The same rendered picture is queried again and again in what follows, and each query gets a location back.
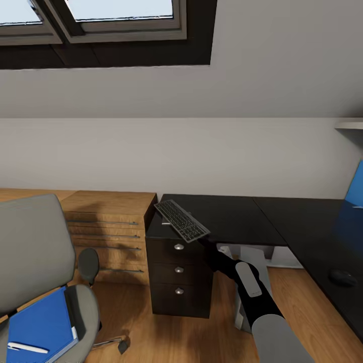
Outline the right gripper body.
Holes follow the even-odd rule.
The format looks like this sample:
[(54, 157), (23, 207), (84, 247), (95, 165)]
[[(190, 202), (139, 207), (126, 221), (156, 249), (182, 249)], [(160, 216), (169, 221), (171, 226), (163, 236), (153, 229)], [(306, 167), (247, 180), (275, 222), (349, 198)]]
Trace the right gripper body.
[(218, 248), (216, 246), (216, 243), (212, 242), (210, 243), (208, 246), (206, 246), (204, 248), (205, 254), (206, 254), (206, 259), (208, 259), (209, 262), (209, 266), (211, 267), (211, 270), (216, 272), (217, 270), (220, 270), (220, 264), (222, 262), (222, 260), (226, 256), (225, 254), (221, 253), (218, 251)]

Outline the notebook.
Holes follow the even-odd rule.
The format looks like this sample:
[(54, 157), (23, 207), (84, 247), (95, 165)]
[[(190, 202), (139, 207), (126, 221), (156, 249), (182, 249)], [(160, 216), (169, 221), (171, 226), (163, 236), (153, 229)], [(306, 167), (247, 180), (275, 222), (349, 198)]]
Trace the notebook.
[[(167, 225), (167, 224), (169, 224), (168, 222), (167, 222), (167, 220), (163, 217), (162, 218), (162, 224), (165, 224), (165, 225)], [(171, 224), (170, 224), (171, 225)]]

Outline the keyboard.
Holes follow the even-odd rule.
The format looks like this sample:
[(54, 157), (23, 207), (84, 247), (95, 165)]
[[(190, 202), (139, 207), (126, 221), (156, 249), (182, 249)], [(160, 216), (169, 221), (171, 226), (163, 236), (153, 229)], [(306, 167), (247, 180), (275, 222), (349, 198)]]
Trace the keyboard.
[(187, 243), (196, 241), (198, 238), (211, 233), (173, 199), (154, 204), (154, 206)]

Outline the swivel chair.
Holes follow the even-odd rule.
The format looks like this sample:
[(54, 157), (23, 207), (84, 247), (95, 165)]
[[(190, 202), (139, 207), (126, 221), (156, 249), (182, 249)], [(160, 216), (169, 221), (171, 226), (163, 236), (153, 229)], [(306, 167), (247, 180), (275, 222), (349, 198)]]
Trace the swivel chair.
[(42, 194), (0, 202), (0, 363), (6, 363), (10, 317), (17, 308), (58, 287), (66, 286), (78, 340), (53, 363), (83, 363), (90, 351), (119, 343), (122, 338), (95, 344), (102, 328), (92, 287), (99, 273), (99, 256), (93, 248), (78, 255), (78, 268), (86, 284), (74, 278), (76, 250), (56, 194)]

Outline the pen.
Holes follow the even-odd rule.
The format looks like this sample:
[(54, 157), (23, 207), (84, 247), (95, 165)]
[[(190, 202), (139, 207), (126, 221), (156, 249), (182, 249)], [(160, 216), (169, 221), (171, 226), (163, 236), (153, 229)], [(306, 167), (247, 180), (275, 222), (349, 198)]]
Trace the pen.
[(36, 348), (36, 347), (32, 347), (32, 346), (21, 345), (21, 344), (17, 344), (17, 343), (8, 343), (8, 346), (10, 346), (9, 349), (12, 349), (12, 347), (16, 347), (16, 348), (34, 351), (34, 352), (38, 352), (38, 353), (48, 353), (48, 351), (46, 351), (44, 349), (40, 349), (40, 348)]

